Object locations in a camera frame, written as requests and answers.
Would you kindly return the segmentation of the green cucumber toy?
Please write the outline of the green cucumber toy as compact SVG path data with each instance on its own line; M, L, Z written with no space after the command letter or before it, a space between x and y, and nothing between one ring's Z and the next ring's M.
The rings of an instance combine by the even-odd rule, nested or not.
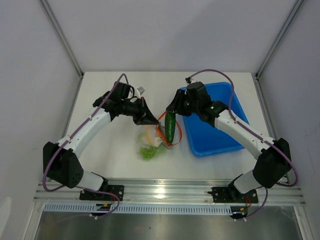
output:
M171 145L175 137L176 129L176 115L175 113L167 111L165 114L165 137L167 143Z

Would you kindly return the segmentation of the yellow orange pepper toy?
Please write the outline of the yellow orange pepper toy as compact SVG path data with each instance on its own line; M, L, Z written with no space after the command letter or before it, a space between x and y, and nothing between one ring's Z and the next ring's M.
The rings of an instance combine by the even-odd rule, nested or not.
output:
M153 134L153 128L149 125L146 126L146 138L151 145L155 144L155 135Z

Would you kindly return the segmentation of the clear zip bag orange zipper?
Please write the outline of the clear zip bag orange zipper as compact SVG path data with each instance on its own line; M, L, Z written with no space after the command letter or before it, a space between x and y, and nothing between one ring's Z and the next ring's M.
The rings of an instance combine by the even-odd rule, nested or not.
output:
M157 120L157 125L142 126L136 137L135 150L143 161L167 154L183 138L182 128L173 113L163 112Z

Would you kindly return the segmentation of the green grapes toy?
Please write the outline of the green grapes toy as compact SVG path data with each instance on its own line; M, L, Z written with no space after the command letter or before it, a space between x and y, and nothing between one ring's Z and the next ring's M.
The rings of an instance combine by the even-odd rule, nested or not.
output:
M139 148L139 154L141 155L142 159L145 161L149 161L153 158L158 157L159 155L165 153L167 151L167 148L160 145L158 147L155 146L149 146L149 147L140 147Z

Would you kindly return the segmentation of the grey fish toy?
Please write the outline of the grey fish toy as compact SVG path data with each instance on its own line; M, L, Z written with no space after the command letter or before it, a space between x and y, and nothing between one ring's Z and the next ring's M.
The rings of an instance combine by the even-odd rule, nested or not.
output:
M166 138L166 134L165 134L165 128L159 123L156 125L156 133L159 135L159 137L161 138L164 146L167 149L170 149L172 146L168 143L167 138Z

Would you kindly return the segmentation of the white green cabbage toy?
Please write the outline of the white green cabbage toy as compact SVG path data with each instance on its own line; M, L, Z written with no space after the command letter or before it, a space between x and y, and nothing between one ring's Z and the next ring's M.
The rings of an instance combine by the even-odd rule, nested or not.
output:
M157 133L148 134L146 132L141 132L138 135L137 141L143 145L153 146L153 147L159 147L163 143L163 140Z

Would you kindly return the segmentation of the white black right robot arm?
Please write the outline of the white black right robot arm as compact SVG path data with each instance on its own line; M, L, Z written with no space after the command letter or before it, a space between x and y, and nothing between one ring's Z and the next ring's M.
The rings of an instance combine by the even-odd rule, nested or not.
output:
M292 169L290 147L286 140L275 140L255 131L229 106L218 100L213 101L202 82L194 82L185 90L177 90L166 110L185 117L196 114L201 121L240 143L256 160L252 170L229 184L228 196L234 202L241 201L253 189L272 188Z

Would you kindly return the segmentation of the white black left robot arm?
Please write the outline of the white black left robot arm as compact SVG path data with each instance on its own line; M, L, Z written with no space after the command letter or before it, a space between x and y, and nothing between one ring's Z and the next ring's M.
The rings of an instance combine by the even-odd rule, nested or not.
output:
M80 156L95 135L120 115L132 117L137 126L159 124L146 100L136 94L131 85L115 83L110 91L94 101L87 118L73 133L56 143L49 141L44 145L43 178L69 189L91 190L97 200L105 199L109 193L107 179L84 170Z

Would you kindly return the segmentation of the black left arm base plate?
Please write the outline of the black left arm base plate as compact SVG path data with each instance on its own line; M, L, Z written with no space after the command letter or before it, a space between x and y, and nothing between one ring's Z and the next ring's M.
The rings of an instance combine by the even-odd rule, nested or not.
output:
M124 185L108 185L104 193L98 193L93 190L83 190L80 192L79 199L81 201L119 201L123 200L125 193Z

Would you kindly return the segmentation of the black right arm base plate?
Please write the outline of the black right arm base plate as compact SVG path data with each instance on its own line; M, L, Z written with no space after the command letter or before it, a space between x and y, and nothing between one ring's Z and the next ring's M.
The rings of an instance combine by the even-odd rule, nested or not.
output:
M257 204L259 202L258 194L255 189L252 189L247 193L240 193L238 190L231 189L227 186L215 186L207 193L212 196L214 203Z

